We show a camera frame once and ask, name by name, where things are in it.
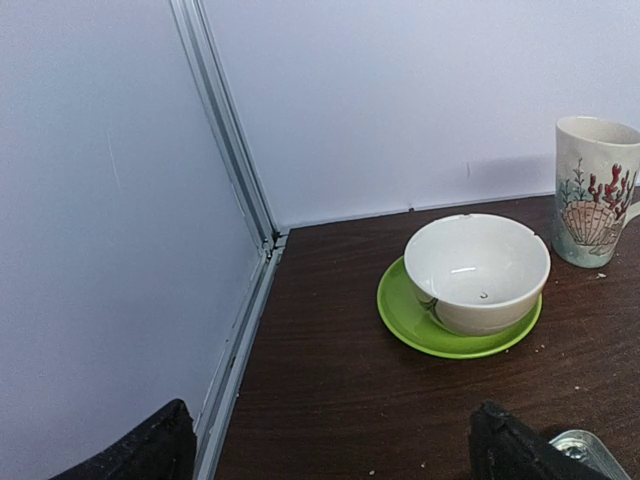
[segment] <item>white mug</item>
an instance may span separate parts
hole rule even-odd
[[[640,169],[640,132],[593,117],[556,124],[554,250],[569,263],[601,267],[611,260],[625,225]]]

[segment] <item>foil tray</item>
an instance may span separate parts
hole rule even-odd
[[[611,480],[631,480],[604,443],[585,430],[568,430],[549,442],[566,456],[602,473]]]

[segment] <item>mug handle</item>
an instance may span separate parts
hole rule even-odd
[[[623,228],[627,226],[627,224],[633,220],[634,218],[636,218],[638,215],[640,215],[640,202],[636,202],[633,205],[630,205],[629,208],[627,208],[627,215],[624,219],[624,225]]]

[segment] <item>white panel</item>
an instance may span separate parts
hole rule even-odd
[[[553,190],[554,123],[640,126],[636,0],[205,0],[285,226]]]
[[[0,9],[0,465],[41,479],[183,398],[258,263],[168,2]]]

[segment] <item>scratch on wall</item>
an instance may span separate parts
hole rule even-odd
[[[118,190],[122,193],[122,185],[120,185],[120,177],[118,176],[118,167],[116,167],[116,159],[113,158],[113,148],[111,147],[111,135],[107,131],[107,144],[109,145],[109,157],[111,157],[111,167],[113,167],[113,176],[116,178]]]

